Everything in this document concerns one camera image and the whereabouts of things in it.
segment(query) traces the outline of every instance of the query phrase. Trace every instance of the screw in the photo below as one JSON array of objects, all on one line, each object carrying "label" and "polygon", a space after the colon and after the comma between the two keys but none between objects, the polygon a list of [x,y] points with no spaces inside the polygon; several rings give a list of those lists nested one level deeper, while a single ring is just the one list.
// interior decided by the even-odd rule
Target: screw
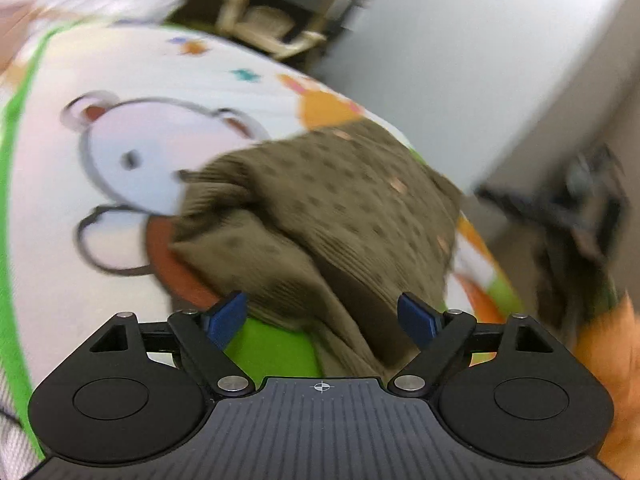
[{"label": "screw", "polygon": [[226,392],[239,392],[249,385],[246,378],[239,375],[228,375],[218,381],[218,387]]},{"label": "screw", "polygon": [[395,378],[394,384],[396,388],[400,388],[406,392],[417,392],[424,388],[426,383],[422,377],[418,377],[417,375],[401,375]]}]

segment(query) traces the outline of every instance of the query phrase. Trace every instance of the crosshair marking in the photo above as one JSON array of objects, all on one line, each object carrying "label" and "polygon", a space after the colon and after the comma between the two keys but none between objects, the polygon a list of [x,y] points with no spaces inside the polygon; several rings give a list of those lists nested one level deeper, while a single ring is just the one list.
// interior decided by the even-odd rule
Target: crosshair marking
[{"label": "crosshair marking", "polygon": [[312,386],[313,389],[318,390],[321,394],[323,394],[325,391],[327,391],[329,388],[335,388],[335,386],[329,386],[327,383],[325,383],[324,381],[318,384],[314,384]]}]

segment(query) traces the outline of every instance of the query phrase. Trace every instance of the orange pattern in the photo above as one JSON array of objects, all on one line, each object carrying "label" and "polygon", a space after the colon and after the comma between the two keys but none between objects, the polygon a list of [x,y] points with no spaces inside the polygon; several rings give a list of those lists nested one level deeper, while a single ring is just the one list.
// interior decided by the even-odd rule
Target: orange pattern
[{"label": "orange pattern", "polygon": [[145,245],[154,275],[169,294],[200,310],[208,310],[219,297],[169,249],[174,230],[172,219],[151,216],[146,224]]},{"label": "orange pattern", "polygon": [[293,78],[279,74],[284,86],[300,95],[298,118],[307,130],[354,121],[362,116],[363,108],[351,100],[324,90],[311,78]]},{"label": "orange pattern", "polygon": [[474,310],[476,319],[481,323],[504,323],[504,316],[495,306],[494,300],[471,280],[458,274],[456,280],[462,285]]},{"label": "orange pattern", "polygon": [[180,52],[182,54],[191,54],[192,56],[199,56],[209,50],[207,44],[202,40],[189,40],[185,41],[180,46]]},{"label": "orange pattern", "polygon": [[27,73],[27,67],[23,64],[17,64],[16,62],[12,62],[4,71],[5,81],[12,88],[17,89],[22,83],[25,74]]},{"label": "orange pattern", "polygon": [[491,251],[484,243],[484,240],[482,240],[482,237],[478,234],[478,231],[476,231],[471,222],[464,216],[460,216],[458,219],[458,233],[463,235],[463,237],[465,237],[466,240],[473,245],[480,254],[482,254],[482,256],[494,264],[496,269],[499,268],[498,263],[495,261]]}]

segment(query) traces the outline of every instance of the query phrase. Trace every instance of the bear ear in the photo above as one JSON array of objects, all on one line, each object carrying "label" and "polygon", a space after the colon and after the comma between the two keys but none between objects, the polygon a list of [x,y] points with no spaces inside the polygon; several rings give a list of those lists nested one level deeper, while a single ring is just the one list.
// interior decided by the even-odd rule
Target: bear ear
[{"label": "bear ear", "polygon": [[89,92],[71,101],[62,110],[61,122],[78,132],[84,132],[89,124],[118,104],[118,98],[109,92]]},{"label": "bear ear", "polygon": [[232,108],[220,108],[219,114],[225,123],[245,139],[267,140],[269,136],[262,125],[247,114]]}]

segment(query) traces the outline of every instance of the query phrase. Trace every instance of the brown knit fabric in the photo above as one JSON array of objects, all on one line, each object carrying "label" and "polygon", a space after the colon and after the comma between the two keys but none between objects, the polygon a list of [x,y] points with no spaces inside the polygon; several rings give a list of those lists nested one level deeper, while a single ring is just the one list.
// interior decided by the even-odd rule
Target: brown knit fabric
[{"label": "brown knit fabric", "polygon": [[442,303],[460,192],[361,120],[214,160],[188,185],[173,248],[250,313],[310,334],[326,376],[388,378],[416,349],[410,290]]}]

